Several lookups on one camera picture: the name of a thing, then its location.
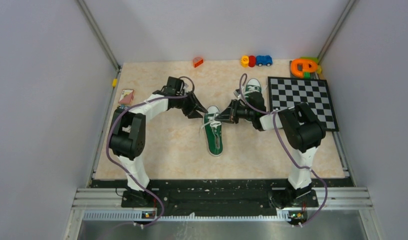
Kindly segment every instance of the sneaker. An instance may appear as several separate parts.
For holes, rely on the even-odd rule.
[[[202,119],[201,130],[205,129],[205,135],[207,137],[207,148],[211,155],[217,157],[222,154],[222,123],[215,120],[220,111],[217,106],[209,106],[207,108],[208,113],[204,114]]]
[[[262,92],[262,85],[260,84],[259,80],[255,78],[251,78],[245,85],[245,92],[243,92],[244,97],[248,100],[248,95],[254,92]]]

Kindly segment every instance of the gray floor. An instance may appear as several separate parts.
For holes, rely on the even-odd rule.
[[[84,221],[78,240],[96,240],[117,221]],[[285,222],[160,222],[141,230],[124,225],[105,240],[366,240],[358,211],[322,211],[304,228]]]

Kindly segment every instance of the blue toy car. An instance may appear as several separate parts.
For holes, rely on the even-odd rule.
[[[271,66],[273,64],[272,58],[269,55],[266,56],[256,56],[255,65],[261,67],[263,65]]]

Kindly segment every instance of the white wall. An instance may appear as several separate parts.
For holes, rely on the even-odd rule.
[[[408,239],[408,0],[359,1],[322,66],[355,177]]]
[[[0,240],[62,238],[115,75],[74,0],[0,0]]]
[[[120,63],[317,56],[347,0],[86,0]]]

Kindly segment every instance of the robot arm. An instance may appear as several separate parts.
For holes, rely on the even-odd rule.
[[[258,110],[266,111],[264,99],[260,92],[248,95],[248,102]],[[215,119],[224,123],[239,122],[240,118],[252,122],[255,129],[266,131],[274,129],[273,117],[277,128],[283,128],[289,144],[294,148],[291,155],[298,166],[292,165],[288,176],[289,187],[286,197],[278,204],[281,208],[295,202],[296,199],[310,193],[312,186],[311,171],[313,158],[321,140],[325,137],[325,128],[306,103],[279,111],[277,114],[262,114],[246,105],[241,99],[234,99],[227,109],[222,111]]]
[[[109,148],[112,149],[121,164],[144,187],[150,182],[145,172],[144,155],[142,154],[145,147],[146,123],[158,114],[172,108],[182,109],[183,114],[189,119],[202,118],[203,116],[199,112],[207,112],[195,94],[186,91],[186,87],[183,80],[170,76],[167,84],[161,90],[155,91],[144,101],[146,104],[132,108],[124,114],[111,135]],[[161,97],[181,96],[186,97],[153,101],[153,99]],[[123,107],[114,111],[111,124],[123,111]],[[143,191],[130,177],[127,178],[127,186],[135,191]]]

